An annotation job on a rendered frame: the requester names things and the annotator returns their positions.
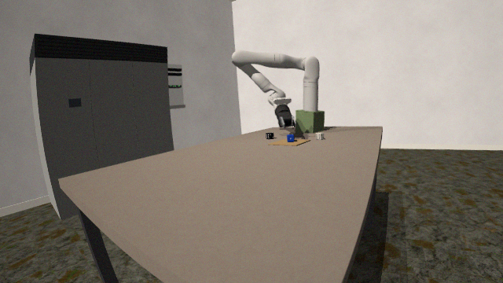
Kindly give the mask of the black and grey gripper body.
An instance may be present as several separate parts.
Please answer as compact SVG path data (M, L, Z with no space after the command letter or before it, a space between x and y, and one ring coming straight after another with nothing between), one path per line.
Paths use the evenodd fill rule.
M280 127L280 116L282 116L285 127L293 127L292 125L292 114L290 112L287 104L291 103L292 99L290 97L274 98L274 112L278 120L278 125Z

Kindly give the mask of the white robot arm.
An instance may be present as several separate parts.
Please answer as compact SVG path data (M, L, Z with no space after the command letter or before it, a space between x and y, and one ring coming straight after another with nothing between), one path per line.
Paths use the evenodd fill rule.
M268 102L273 107L275 104L272 100L277 97L286 97L285 92L275 87L275 85L251 64L259 64L268 68L295 68L304 70L303 110L310 112L318 111L318 79L320 65L316 57L291 57L282 53L257 53L237 50L232 55L232 62L247 74L264 93L270 90L275 91L268 97Z

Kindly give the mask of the tan square mat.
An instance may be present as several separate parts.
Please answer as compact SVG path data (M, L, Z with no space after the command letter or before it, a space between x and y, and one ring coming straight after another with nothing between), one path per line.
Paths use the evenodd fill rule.
M309 142L311 140L304 140L304 139L294 139L294 142L287 142L287 139L283 139L280 141L272 142L270 145L292 145L292 146L297 146L301 145L303 143Z

